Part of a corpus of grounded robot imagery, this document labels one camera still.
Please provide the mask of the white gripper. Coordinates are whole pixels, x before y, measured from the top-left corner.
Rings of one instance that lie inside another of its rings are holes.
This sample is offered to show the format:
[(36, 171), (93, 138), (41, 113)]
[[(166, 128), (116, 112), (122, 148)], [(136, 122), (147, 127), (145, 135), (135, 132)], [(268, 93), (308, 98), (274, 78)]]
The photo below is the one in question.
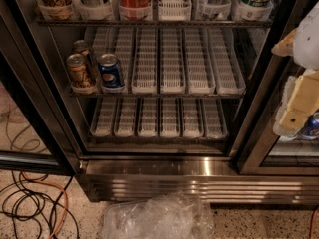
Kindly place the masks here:
[[(280, 57), (292, 56), (306, 69), (319, 69), (319, 2), (292, 30), (271, 49)], [(279, 124), (288, 131), (300, 130), (319, 109), (319, 71), (307, 71), (295, 80)]]

